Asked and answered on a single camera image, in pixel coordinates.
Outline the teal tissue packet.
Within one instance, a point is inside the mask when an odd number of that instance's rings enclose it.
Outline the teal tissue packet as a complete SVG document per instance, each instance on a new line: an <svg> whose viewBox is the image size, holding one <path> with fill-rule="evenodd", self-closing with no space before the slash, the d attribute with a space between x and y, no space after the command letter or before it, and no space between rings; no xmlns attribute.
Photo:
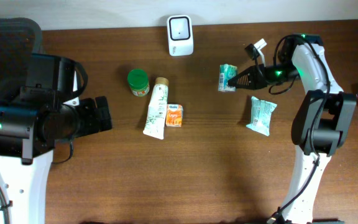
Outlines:
<svg viewBox="0 0 358 224"><path fill-rule="evenodd" d="M218 91L235 92L236 87L229 86L228 81L237 75L237 67L229 64L219 67L219 85Z"/></svg>

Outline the green lidded jar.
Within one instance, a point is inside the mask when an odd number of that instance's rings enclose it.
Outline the green lidded jar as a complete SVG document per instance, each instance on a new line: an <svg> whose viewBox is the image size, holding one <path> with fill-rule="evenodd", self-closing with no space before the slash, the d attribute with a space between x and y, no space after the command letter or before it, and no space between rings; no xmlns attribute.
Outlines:
<svg viewBox="0 0 358 224"><path fill-rule="evenodd" d="M145 96L149 90L149 78L147 73L141 69L133 69L128 73L127 82L131 92L135 96Z"/></svg>

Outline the white tube with tan cap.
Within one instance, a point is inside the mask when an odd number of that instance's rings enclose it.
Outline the white tube with tan cap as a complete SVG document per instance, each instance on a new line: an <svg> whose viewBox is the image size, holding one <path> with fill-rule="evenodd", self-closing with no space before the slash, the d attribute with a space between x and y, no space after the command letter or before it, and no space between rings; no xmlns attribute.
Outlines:
<svg viewBox="0 0 358 224"><path fill-rule="evenodd" d="M148 106L147 119L143 133L157 139L164 139L164 127L167 115L169 81L158 77L152 90Z"/></svg>

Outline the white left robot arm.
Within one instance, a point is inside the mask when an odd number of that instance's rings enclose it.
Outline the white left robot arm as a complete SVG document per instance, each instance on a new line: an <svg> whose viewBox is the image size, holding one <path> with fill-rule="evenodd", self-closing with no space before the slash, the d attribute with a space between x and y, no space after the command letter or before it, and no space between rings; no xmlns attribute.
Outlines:
<svg viewBox="0 0 358 224"><path fill-rule="evenodd" d="M106 97L81 97L81 63L33 54L24 71L24 82L0 99L0 223L43 223L57 142L112 128Z"/></svg>

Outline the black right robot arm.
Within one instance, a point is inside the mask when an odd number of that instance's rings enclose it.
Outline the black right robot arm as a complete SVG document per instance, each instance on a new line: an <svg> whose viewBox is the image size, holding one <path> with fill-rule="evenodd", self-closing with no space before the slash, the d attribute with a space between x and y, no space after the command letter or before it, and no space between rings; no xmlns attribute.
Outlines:
<svg viewBox="0 0 358 224"><path fill-rule="evenodd" d="M282 37L271 66L255 63L227 81L235 88L259 90L295 80L305 89L291 127L295 166L287 196L267 223L312 223L321 178L346 141L357 98L337 84L324 56L323 41L313 34Z"/></svg>

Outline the white barcode scanner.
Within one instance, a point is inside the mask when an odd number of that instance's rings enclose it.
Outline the white barcode scanner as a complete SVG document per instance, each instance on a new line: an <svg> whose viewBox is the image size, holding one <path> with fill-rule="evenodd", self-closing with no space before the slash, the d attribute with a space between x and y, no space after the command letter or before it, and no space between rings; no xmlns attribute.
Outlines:
<svg viewBox="0 0 358 224"><path fill-rule="evenodd" d="M167 19L168 51L172 57L191 55L194 51L192 20L187 15Z"/></svg>

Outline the dark grey plastic basket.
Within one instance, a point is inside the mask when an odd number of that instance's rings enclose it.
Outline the dark grey plastic basket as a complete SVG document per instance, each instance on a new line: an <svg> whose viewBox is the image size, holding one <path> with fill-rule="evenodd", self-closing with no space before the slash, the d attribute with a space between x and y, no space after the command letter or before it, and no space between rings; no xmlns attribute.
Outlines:
<svg viewBox="0 0 358 224"><path fill-rule="evenodd" d="M31 55L41 52L38 23L23 17L0 19L0 100L12 101L19 96Z"/></svg>

